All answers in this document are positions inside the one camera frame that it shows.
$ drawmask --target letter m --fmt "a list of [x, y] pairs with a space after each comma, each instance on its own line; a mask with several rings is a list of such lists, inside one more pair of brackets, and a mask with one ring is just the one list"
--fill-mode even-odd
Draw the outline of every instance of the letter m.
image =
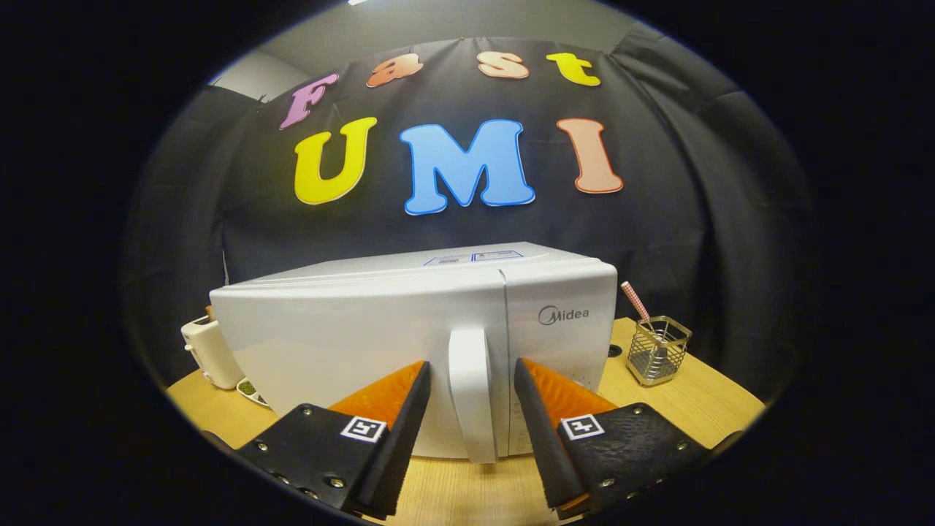
[[523, 126], [516, 121], [495, 119], [481, 124], [465, 152], [438, 124], [423, 124], [404, 130], [399, 139], [412, 149], [412, 198], [406, 213], [422, 215], [445, 210], [448, 199], [439, 193], [436, 173], [458, 204], [466, 207], [474, 198], [487, 170], [487, 187], [481, 201], [490, 206], [525, 205], [536, 192], [525, 183], [518, 138]]

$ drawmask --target foam letter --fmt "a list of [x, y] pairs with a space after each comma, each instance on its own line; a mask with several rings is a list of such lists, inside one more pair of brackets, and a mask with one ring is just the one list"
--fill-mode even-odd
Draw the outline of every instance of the foam letter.
[[390, 80], [408, 77], [420, 69], [422, 69], [422, 65], [419, 64], [419, 55], [415, 53], [399, 55], [374, 67], [373, 76], [367, 80], [367, 87], [383, 86]]
[[584, 67], [591, 67], [591, 63], [579, 59], [574, 53], [555, 53], [545, 55], [545, 58], [546, 60], [556, 61], [558, 63], [558, 72], [562, 74], [562, 77], [576, 84], [583, 84], [585, 86], [597, 86], [600, 84], [599, 78], [584, 73]]
[[308, 86], [295, 90], [295, 93], [293, 93], [293, 105], [289, 107], [286, 120], [282, 121], [282, 124], [280, 124], [280, 130], [284, 130], [308, 117], [309, 105], [314, 106], [318, 104], [318, 101], [322, 100], [324, 96], [325, 85], [334, 84], [336, 81], [338, 81], [338, 74], [332, 73], [323, 79], [316, 80]]
[[351, 121], [340, 129], [347, 136], [344, 150], [344, 168], [331, 179], [322, 180], [322, 150], [331, 139], [330, 132], [315, 134], [295, 145], [298, 161], [295, 163], [295, 196], [303, 203], [320, 205], [342, 198], [353, 190], [364, 175], [367, 158], [367, 131], [377, 123], [374, 117]]
[[571, 138], [578, 156], [576, 188], [585, 194], [609, 194], [624, 187], [624, 180], [613, 173], [600, 140], [603, 124], [590, 119], [562, 119], [556, 125]]
[[439, 194], [436, 172], [458, 204], [466, 207], [487, 170], [481, 201], [490, 206], [525, 205], [536, 192], [525, 183], [518, 138], [523, 125], [494, 119], [481, 124], [467, 152], [438, 124], [404, 130], [399, 139], [412, 149], [412, 198], [406, 213], [422, 215], [445, 210], [448, 199]]
[[477, 60], [481, 62], [478, 68], [488, 77], [525, 79], [529, 76], [529, 70], [520, 64], [523, 59], [513, 53], [484, 51], [477, 55]]

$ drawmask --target utensil holder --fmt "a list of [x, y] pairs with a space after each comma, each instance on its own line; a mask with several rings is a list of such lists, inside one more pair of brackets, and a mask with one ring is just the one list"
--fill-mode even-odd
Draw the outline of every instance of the utensil holder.
[[668, 316], [640, 320], [626, 367], [643, 386], [668, 382], [679, 371], [691, 336], [691, 330]]

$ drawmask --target letter u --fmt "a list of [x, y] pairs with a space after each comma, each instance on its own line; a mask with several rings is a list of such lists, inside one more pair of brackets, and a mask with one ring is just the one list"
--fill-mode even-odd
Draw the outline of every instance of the letter u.
[[320, 205], [344, 197], [360, 182], [367, 159], [367, 131], [377, 123], [374, 117], [351, 121], [340, 129], [347, 137], [344, 168], [328, 180], [322, 179], [322, 151], [330, 132], [315, 134], [295, 145], [295, 196], [309, 205]]

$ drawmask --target black curtain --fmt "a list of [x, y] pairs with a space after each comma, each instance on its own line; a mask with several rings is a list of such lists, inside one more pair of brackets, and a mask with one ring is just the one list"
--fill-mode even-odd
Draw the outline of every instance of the black curtain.
[[122, 262], [124, 312], [140, 358], [172, 385], [197, 364], [181, 326], [224, 285], [216, 208], [256, 100], [206, 86], [166, 130], [131, 205]]
[[[530, 75], [494, 79], [481, 51], [521, 56]], [[421, 71], [378, 88], [371, 69], [415, 52]], [[566, 80], [547, 54], [592, 64], [598, 87]], [[309, 80], [331, 73], [321, 72]], [[546, 41], [467, 38], [379, 53], [337, 70], [309, 116], [279, 125], [292, 91], [257, 108], [208, 89], [180, 116], [144, 174], [127, 244], [128, 312], [143, 352], [171, 384], [194, 370], [179, 328], [200, 316], [224, 284], [321, 261], [509, 241], [531, 241], [614, 265], [651, 314], [694, 331], [689, 351], [771, 399], [793, 359], [812, 206], [794, 155], [740, 87], [653, 29], [631, 29], [610, 54]], [[339, 200], [310, 206], [295, 196], [295, 145], [330, 131], [323, 177], [344, 162], [347, 122], [376, 117], [367, 168]], [[587, 195], [574, 187], [577, 159], [555, 123], [602, 123], [624, 188]], [[511, 119], [526, 182], [523, 206], [467, 207], [411, 216], [410, 148], [399, 134], [440, 124], [466, 149], [481, 123]], [[482, 178], [478, 192], [485, 185]], [[616, 315], [635, 317], [618, 294]]]

